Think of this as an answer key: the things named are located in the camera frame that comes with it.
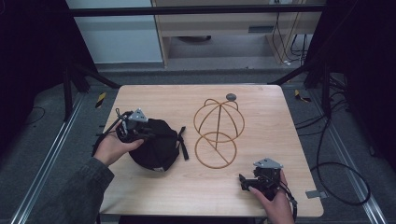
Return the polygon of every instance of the sleeve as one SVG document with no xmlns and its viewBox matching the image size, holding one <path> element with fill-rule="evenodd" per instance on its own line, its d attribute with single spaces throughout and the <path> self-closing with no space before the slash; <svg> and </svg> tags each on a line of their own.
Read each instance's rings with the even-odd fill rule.
<svg viewBox="0 0 396 224">
<path fill-rule="evenodd" d="M 33 223 L 95 222 L 105 190 L 114 175 L 96 158 L 83 165 L 66 182 L 58 195 L 37 212 Z"/>
</svg>

